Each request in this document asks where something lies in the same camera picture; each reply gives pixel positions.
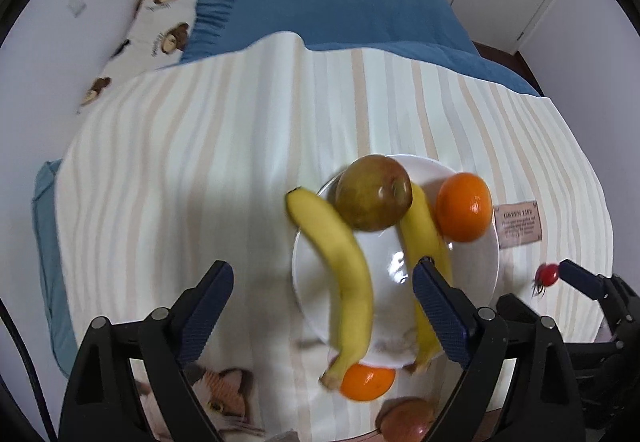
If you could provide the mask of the large orange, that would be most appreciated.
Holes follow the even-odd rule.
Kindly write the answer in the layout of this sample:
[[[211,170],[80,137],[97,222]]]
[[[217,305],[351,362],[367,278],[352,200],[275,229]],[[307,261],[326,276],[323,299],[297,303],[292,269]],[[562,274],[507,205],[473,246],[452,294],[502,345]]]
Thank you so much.
[[[440,186],[435,211],[443,236],[454,242],[471,243],[489,228],[494,207],[482,178],[474,173],[456,173]]]

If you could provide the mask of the blue bed quilt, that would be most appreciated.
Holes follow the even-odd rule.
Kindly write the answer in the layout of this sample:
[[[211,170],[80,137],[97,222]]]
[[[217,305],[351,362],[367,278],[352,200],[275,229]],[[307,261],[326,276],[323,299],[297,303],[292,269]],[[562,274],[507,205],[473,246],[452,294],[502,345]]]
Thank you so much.
[[[178,63],[239,51],[277,32],[299,35],[312,50],[381,49],[541,93],[524,61],[474,45],[446,0],[198,0]]]

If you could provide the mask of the small orange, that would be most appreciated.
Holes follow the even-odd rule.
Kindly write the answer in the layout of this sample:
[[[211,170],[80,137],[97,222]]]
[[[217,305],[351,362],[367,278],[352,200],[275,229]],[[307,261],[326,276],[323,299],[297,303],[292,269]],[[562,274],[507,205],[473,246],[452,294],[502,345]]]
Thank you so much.
[[[340,392],[346,399],[356,402],[371,402],[392,388],[396,370],[387,367],[353,365],[345,374]]]

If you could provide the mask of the brown blanket label patch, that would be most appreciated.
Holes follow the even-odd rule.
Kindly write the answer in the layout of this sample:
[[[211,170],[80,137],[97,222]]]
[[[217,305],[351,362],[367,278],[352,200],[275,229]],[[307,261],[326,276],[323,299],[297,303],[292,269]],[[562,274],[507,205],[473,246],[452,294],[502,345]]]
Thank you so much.
[[[494,207],[494,221],[500,249],[542,240],[542,226],[536,201],[497,205]]]

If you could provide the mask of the dark red apple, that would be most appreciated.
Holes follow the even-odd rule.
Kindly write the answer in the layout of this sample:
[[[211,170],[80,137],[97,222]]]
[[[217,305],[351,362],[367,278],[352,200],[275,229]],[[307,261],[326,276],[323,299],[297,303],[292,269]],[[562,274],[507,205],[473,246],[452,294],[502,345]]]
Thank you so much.
[[[422,441],[435,421],[431,402],[420,398],[402,398],[387,403],[378,413],[376,428],[385,441]]]

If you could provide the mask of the striped cream blanket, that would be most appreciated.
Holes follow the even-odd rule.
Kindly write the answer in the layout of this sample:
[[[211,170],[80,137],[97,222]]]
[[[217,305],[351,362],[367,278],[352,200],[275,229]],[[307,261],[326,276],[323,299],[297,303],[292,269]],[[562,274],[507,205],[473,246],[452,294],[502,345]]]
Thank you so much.
[[[99,315],[137,321],[174,303],[218,259],[234,288],[202,355],[255,377],[268,434],[329,441],[370,430],[380,403],[320,384],[328,347],[293,294],[288,190],[317,190],[369,153],[408,153],[469,171],[498,204],[536,202],[542,238],[503,251],[500,293],[596,338],[599,306],[564,284],[534,296],[546,261],[610,273],[601,184],[547,98],[389,52],[319,52],[293,33],[140,75],[82,114],[58,172],[55,211],[76,337]]]

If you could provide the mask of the large yellow banana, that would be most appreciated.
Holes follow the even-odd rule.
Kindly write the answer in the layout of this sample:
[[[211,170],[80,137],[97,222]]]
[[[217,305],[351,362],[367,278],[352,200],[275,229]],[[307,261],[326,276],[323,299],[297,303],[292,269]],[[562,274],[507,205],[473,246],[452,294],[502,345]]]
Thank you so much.
[[[412,203],[399,221],[399,231],[404,247],[405,262],[410,277],[413,269],[424,258],[430,258],[444,279],[452,283],[449,247],[442,239],[432,218],[431,207],[424,191],[416,183],[411,184]],[[406,366],[410,374],[425,372],[434,356],[442,350],[435,331],[428,321],[418,299],[413,298],[416,320],[416,358]]]

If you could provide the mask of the white ceramic plate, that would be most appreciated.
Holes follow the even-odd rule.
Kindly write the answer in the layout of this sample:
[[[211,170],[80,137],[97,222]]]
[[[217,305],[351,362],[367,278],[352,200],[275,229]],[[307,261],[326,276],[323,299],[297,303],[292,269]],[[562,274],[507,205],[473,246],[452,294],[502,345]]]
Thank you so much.
[[[454,171],[434,159],[408,154],[392,155],[420,185],[430,204],[442,183]],[[318,194],[328,200],[341,173]],[[416,320],[413,290],[396,227],[381,232],[355,232],[366,257],[374,292],[373,332],[367,354],[359,363],[401,368],[416,355]],[[454,287],[462,289],[474,305],[488,305],[499,274],[499,248],[495,227],[471,243],[445,241],[449,247]],[[337,354],[338,290],[328,264],[316,247],[298,231],[292,252],[293,288],[311,330]]]

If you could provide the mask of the small yellow banana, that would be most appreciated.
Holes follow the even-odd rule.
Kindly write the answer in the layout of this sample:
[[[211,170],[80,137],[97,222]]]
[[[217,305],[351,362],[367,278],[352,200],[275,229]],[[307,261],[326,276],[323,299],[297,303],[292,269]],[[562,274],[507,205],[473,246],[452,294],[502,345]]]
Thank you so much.
[[[288,192],[285,205],[294,225],[316,247],[336,280],[337,356],[320,377],[326,389],[336,391],[370,347],[374,292],[367,260],[352,229],[328,201],[299,187]]]

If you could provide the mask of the red cherry tomato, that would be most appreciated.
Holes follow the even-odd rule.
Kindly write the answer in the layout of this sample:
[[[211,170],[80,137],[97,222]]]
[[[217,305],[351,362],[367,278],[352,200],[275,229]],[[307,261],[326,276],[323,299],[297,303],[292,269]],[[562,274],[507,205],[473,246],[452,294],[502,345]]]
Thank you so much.
[[[560,278],[559,265],[557,263],[543,263],[536,270],[532,294],[544,295],[546,289],[553,286]]]

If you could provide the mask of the white wall socket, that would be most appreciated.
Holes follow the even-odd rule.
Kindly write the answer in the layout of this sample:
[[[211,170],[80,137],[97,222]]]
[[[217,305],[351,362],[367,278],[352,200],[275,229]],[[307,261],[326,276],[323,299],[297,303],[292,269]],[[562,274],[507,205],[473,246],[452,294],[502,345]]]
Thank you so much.
[[[74,18],[78,18],[87,8],[87,4],[84,0],[69,0],[67,8]]]

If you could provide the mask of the bear print pillow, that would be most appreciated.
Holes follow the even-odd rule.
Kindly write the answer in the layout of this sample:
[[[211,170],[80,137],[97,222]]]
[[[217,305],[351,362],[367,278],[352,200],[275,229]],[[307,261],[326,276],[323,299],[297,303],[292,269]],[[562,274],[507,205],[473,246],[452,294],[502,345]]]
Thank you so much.
[[[93,80],[79,111],[134,77],[179,62],[189,43],[198,0],[138,0],[124,40]]]

